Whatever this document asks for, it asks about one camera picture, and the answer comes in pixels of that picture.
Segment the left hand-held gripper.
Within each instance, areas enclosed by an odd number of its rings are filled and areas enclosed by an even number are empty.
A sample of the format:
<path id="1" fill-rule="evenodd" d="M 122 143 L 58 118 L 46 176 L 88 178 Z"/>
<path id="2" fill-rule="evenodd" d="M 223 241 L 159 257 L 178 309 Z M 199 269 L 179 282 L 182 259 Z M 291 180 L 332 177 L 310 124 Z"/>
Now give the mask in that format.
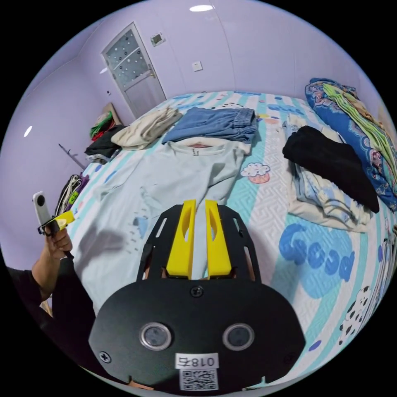
<path id="1" fill-rule="evenodd" d="M 75 221 L 74 214 L 72 211 L 66 211 L 54 218 L 54 222 L 48 223 L 44 227 L 44 236 L 51 236 L 55 234 L 56 232 L 65 229 L 69 224 Z M 67 252 L 66 258 L 73 260 L 74 256 L 71 254 L 71 252 Z M 52 260 L 44 255 L 44 252 L 42 250 L 39 260 Z"/>

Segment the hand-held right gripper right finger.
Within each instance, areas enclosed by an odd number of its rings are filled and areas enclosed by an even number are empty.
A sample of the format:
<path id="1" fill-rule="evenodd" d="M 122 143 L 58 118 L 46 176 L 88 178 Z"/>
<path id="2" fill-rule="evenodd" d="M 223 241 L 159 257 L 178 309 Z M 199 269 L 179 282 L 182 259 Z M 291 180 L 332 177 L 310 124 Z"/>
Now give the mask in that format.
<path id="1" fill-rule="evenodd" d="M 227 277 L 232 271 L 225 234 L 216 201 L 205 201 L 207 279 Z"/>

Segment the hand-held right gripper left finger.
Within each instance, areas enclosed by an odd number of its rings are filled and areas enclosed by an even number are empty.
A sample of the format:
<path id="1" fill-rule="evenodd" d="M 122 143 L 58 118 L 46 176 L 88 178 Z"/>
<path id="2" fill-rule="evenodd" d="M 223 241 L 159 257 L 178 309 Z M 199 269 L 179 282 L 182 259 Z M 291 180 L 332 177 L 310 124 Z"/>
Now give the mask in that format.
<path id="1" fill-rule="evenodd" d="M 166 266 L 166 271 L 170 277 L 191 278 L 195 217 L 196 200 L 185 201 L 181 208 Z"/>

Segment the person's left hand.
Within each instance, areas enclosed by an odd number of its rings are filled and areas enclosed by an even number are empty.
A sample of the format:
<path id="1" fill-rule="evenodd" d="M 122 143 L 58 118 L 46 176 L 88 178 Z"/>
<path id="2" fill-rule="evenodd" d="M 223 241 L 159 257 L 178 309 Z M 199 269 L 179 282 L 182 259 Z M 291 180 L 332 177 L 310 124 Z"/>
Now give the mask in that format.
<path id="1" fill-rule="evenodd" d="M 61 260 L 72 250 L 72 241 L 66 228 L 51 236 L 44 236 L 44 255 L 52 260 Z"/>

